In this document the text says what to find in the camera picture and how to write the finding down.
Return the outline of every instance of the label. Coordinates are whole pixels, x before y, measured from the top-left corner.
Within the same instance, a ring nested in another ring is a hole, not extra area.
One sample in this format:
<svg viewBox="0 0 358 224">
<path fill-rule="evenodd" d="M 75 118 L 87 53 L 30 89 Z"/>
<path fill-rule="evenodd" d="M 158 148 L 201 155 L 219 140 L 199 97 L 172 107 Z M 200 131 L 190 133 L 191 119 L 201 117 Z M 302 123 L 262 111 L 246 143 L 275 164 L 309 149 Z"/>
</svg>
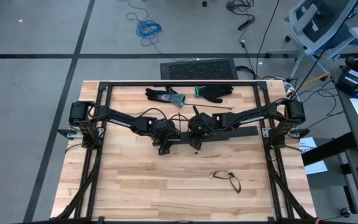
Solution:
<svg viewBox="0 0 358 224">
<path fill-rule="evenodd" d="M 110 122 L 112 122 L 112 123 L 114 123 L 114 124 L 119 124 L 119 125 L 124 126 L 124 127 L 128 127 L 128 128 L 130 127 L 129 124 L 123 123 L 123 122 L 121 122 L 121 121 L 117 121 L 117 120 L 115 120 L 115 119 L 110 119 Z"/>
<path fill-rule="evenodd" d="M 355 70 L 349 70 L 349 74 L 351 74 L 351 75 L 354 75 L 355 77 L 357 77 L 358 78 L 358 72 L 357 71 L 355 71 Z"/>
<path fill-rule="evenodd" d="M 358 84 L 358 82 L 357 81 L 355 81 L 355 80 L 353 80 L 353 79 L 351 79 L 351 78 L 349 78 L 349 77 L 345 77 L 345 79 L 347 80 L 347 81 L 349 81 L 349 82 L 352 82 L 352 83 L 354 83 L 354 84 Z"/>
<path fill-rule="evenodd" d="M 265 119 L 265 117 L 260 116 L 260 117 L 257 117 L 257 118 L 251 118 L 251 119 L 248 119 L 248 120 L 245 120 L 245 121 L 240 121 L 240 124 L 246 124 L 246 123 L 253 122 L 253 121 L 258 121 L 258 120 L 261 120 L 261 119 Z"/>
</svg>

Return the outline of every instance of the desk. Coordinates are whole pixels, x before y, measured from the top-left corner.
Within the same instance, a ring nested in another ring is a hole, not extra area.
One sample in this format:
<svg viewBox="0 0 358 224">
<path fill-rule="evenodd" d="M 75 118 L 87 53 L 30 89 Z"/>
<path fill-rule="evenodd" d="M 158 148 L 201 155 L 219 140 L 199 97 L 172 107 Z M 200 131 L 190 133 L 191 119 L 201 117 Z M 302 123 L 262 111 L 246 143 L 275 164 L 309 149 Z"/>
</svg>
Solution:
<svg viewBox="0 0 358 224">
<path fill-rule="evenodd" d="M 85 81 L 80 100 L 95 101 L 98 86 L 97 81 Z M 282 81 L 269 80 L 267 86 L 270 101 L 285 97 Z M 131 116 L 152 107 L 161 109 L 168 117 L 178 111 L 187 118 L 194 115 L 191 106 L 179 110 L 172 104 L 147 100 L 145 88 L 113 87 L 110 108 Z M 195 98 L 194 87 L 173 89 L 186 94 L 186 103 L 217 106 L 205 99 Z M 223 99 L 218 106 L 230 107 L 233 113 L 256 107 L 250 86 L 235 86 L 233 94 Z M 200 106 L 198 110 L 208 114 L 228 112 L 227 109 Z M 156 111 L 150 111 L 146 116 L 162 118 Z M 106 220 L 137 221 L 266 221 L 267 217 L 275 217 L 259 123 L 248 125 L 258 126 L 259 135 L 206 142 L 198 154 L 188 145 L 176 145 L 171 147 L 169 155 L 159 156 L 150 138 L 138 136 L 122 126 L 107 124 L 92 219 L 104 216 Z M 80 142 L 80 139 L 73 140 L 68 146 Z M 298 146 L 292 139 L 288 139 L 287 144 Z M 78 190 L 85 151 L 78 146 L 67 152 L 52 217 L 62 212 Z M 282 159 L 289 189 L 306 211 L 315 216 L 300 152 L 284 148 Z M 211 178 L 214 170 L 233 171 L 241 180 L 241 193 L 235 193 L 227 180 Z M 286 217 L 280 190 L 278 194 L 283 216 Z M 89 194 L 85 195 L 82 217 L 87 197 Z"/>
<path fill-rule="evenodd" d="M 331 71 L 331 76 L 333 78 L 334 83 L 337 82 L 341 74 L 341 68 L 336 68 Z M 343 136 L 340 136 L 336 139 L 333 139 L 326 144 L 322 144 L 316 149 L 310 151 L 310 153 L 307 152 L 303 154 L 303 162 L 305 163 L 305 165 L 312 164 L 316 161 L 320 161 L 321 159 L 325 159 L 333 155 L 337 155 L 341 152 L 345 152 L 348 163 L 343 162 L 341 164 L 342 175 L 352 174 L 358 191 L 358 115 L 350 101 L 351 97 L 343 93 L 341 90 L 337 90 L 337 92 L 342 107 L 344 109 L 347 122 L 349 123 L 351 132 L 344 134 Z M 351 190 L 352 189 L 349 189 L 347 199 L 353 212 L 358 212 L 357 206 L 354 203 L 354 199 L 351 195 L 349 195 L 351 194 Z"/>
</svg>

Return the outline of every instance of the blue cable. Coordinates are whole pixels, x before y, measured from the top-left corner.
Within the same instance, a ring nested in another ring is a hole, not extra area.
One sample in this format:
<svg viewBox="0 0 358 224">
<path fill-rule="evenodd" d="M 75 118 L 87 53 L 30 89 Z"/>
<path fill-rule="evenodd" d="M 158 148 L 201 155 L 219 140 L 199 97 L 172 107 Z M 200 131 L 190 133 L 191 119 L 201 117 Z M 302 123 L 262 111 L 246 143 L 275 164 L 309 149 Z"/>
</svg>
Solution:
<svg viewBox="0 0 358 224">
<path fill-rule="evenodd" d="M 158 33 L 162 31 L 161 25 L 158 24 L 157 22 L 155 22 L 154 20 L 147 19 L 147 18 L 149 18 L 149 12 L 146 9 L 141 8 L 141 7 L 135 7 L 135 6 L 131 5 L 129 0 L 118 0 L 118 1 L 120 1 L 120 2 L 125 2 L 126 1 L 126 2 L 128 2 L 128 5 L 131 8 L 140 9 L 140 10 L 143 10 L 146 13 L 146 16 L 141 20 L 137 17 L 137 14 L 135 12 L 128 12 L 125 15 L 125 18 L 127 20 L 137 22 L 137 24 L 136 24 L 136 35 L 141 38 L 140 44 L 143 47 L 148 47 L 150 45 L 153 45 L 154 48 L 156 49 L 156 51 L 158 51 L 160 54 L 166 55 L 166 56 L 174 59 L 177 62 L 182 62 L 182 61 L 185 61 L 185 60 L 188 60 L 188 59 L 194 60 L 193 58 L 186 58 L 186 59 L 183 59 L 183 60 L 177 60 L 172 55 L 165 54 L 165 53 L 161 52 L 157 48 L 157 43 L 159 42 Z"/>
</svg>

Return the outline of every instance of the butcher block tabletop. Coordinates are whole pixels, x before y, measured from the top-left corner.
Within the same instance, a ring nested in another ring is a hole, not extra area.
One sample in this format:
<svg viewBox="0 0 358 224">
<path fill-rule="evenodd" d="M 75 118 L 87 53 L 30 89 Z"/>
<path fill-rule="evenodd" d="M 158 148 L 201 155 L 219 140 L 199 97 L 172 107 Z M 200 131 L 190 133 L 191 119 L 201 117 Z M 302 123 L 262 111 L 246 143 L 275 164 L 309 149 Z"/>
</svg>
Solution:
<svg viewBox="0 0 358 224">
<path fill-rule="evenodd" d="M 282 81 L 266 82 L 270 101 L 285 97 Z M 96 101 L 98 85 L 99 81 L 85 81 L 79 100 Z M 146 88 L 114 86 L 110 108 L 131 116 L 138 116 L 149 108 L 158 108 L 169 118 L 178 112 L 188 119 L 195 115 L 192 106 L 178 108 L 170 103 L 147 100 Z M 149 88 L 164 90 L 162 87 Z M 233 94 L 222 97 L 221 104 L 195 98 L 194 87 L 173 89 L 186 94 L 185 103 L 232 108 L 228 110 L 198 106 L 200 113 L 238 113 L 256 107 L 254 92 L 250 86 L 234 86 Z M 155 110 L 149 111 L 145 116 L 163 118 Z M 259 122 L 246 126 L 258 127 L 259 135 L 205 142 L 200 151 L 185 144 L 175 145 L 171 147 L 170 154 L 159 156 L 149 137 L 138 136 L 125 127 L 108 123 L 92 219 L 97 220 L 99 216 L 103 216 L 105 220 L 131 221 L 266 221 L 267 217 L 275 217 Z M 186 130 L 187 123 L 181 122 L 181 131 Z M 81 141 L 82 139 L 69 141 L 68 147 Z M 298 147 L 293 139 L 286 139 L 286 142 L 289 146 Z M 85 152 L 86 149 L 75 146 L 65 154 L 51 217 L 61 213 L 76 194 Z M 315 216 L 300 152 L 284 148 L 282 159 L 288 188 L 303 208 Z M 233 172 L 240 180 L 241 192 L 237 194 L 230 181 L 213 178 L 212 173 L 216 170 Z M 286 217 L 284 197 L 278 186 L 277 189 L 282 213 Z M 84 196 L 82 217 L 86 213 L 88 197 L 89 189 Z"/>
</svg>

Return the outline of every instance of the floor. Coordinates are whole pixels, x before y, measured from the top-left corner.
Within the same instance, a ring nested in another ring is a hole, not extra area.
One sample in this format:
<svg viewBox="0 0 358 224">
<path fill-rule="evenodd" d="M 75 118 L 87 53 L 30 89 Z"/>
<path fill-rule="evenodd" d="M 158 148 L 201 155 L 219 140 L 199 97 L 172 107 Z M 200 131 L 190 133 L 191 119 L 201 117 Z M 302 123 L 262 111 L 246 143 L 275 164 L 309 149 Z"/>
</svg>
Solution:
<svg viewBox="0 0 358 224">
<path fill-rule="evenodd" d="M 159 51 L 181 58 L 234 57 L 236 65 L 249 66 L 238 43 L 237 26 L 244 17 L 227 11 L 225 0 L 208 1 L 208 7 L 201 7 L 201 2 L 131 0 L 163 27 Z M 289 29 L 283 18 L 296 2 L 280 1 L 262 55 L 269 49 L 293 48 L 283 40 Z M 242 39 L 253 67 L 274 7 L 269 0 L 259 0 L 249 10 L 256 20 Z M 140 45 L 135 23 L 125 18 L 131 11 L 126 2 L 114 0 L 0 0 L 0 223 L 23 222 L 43 156 L 50 156 L 48 168 L 42 188 L 35 191 L 39 192 L 37 206 L 30 210 L 34 209 L 34 220 L 49 218 L 67 145 L 56 129 L 68 127 L 69 105 L 78 98 L 83 80 L 158 80 L 159 64 L 173 61 L 153 47 Z M 347 24 L 358 26 L 358 14 Z M 358 53 L 358 46 L 346 53 Z M 294 63 L 293 58 L 258 62 L 259 76 L 283 78 Z M 343 59 L 323 62 L 326 68 L 342 63 Z M 301 64 L 296 74 L 300 80 L 311 66 L 307 61 Z M 316 68 L 310 78 L 322 73 Z M 239 72 L 239 78 L 251 76 Z M 333 103 L 332 98 L 312 96 L 305 103 L 303 126 L 325 117 Z M 348 130 L 341 114 L 313 126 L 310 136 L 331 138 Z M 347 206 L 340 190 L 312 188 L 312 194 L 319 217 L 338 216 Z M 358 216 L 342 220 L 358 222 Z"/>
</svg>

